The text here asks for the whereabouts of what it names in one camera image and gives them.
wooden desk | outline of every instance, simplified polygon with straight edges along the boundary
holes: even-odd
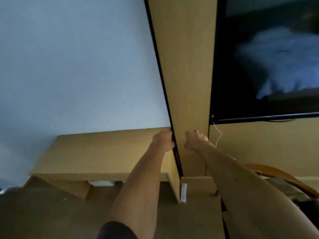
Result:
[[[58,136],[30,175],[85,199],[91,186],[88,181],[125,181],[161,130],[169,128]],[[161,181],[170,182],[179,202],[180,178],[172,151],[165,153]]]

white wall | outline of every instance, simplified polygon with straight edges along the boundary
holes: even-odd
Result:
[[[70,133],[170,126],[143,0],[0,0],[0,177]]]
[[[226,16],[275,7],[297,0],[227,0]]]

fist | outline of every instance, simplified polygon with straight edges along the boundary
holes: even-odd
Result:
[[[193,132],[186,132],[186,143],[184,147],[187,150],[195,151],[202,142],[208,142],[208,137],[204,134],[200,133],[198,130],[194,130]]]
[[[175,143],[172,141],[172,132],[159,132],[153,136],[153,144],[159,145],[165,150],[165,152],[171,151],[175,147]]]

white label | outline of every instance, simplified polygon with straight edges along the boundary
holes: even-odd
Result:
[[[181,184],[181,202],[186,203],[187,184]]]

floor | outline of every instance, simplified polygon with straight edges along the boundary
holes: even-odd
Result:
[[[95,238],[120,189],[94,187],[84,201],[34,178],[0,196],[0,238]],[[178,205],[162,182],[154,238],[224,239],[220,199],[189,195]]]

